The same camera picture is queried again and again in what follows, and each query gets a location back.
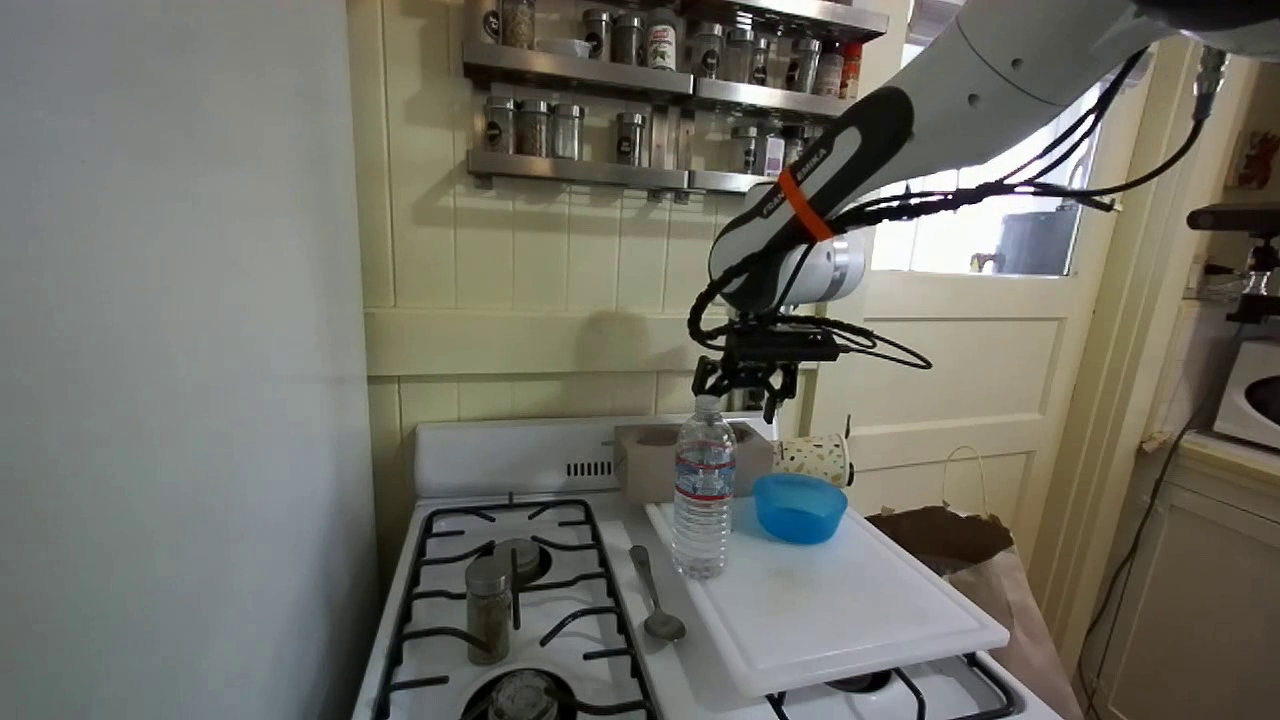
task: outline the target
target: water bottle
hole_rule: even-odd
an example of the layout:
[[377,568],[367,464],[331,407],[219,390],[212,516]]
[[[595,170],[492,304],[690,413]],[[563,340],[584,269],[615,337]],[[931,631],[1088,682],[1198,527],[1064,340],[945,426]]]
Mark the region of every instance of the water bottle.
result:
[[711,396],[674,440],[674,568],[690,580],[721,578],[727,563],[731,430]]

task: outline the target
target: gas stove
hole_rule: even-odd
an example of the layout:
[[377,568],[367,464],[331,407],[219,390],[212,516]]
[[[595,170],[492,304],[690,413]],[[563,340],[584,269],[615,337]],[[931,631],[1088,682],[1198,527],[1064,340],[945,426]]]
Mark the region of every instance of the gas stove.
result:
[[[987,656],[887,667],[850,685],[741,694],[644,509],[625,505],[613,430],[633,419],[422,426],[394,580],[359,685],[357,720],[917,720],[1051,717]],[[639,631],[653,613],[627,549],[653,551],[674,646]],[[468,568],[503,558],[503,656],[477,651]]]

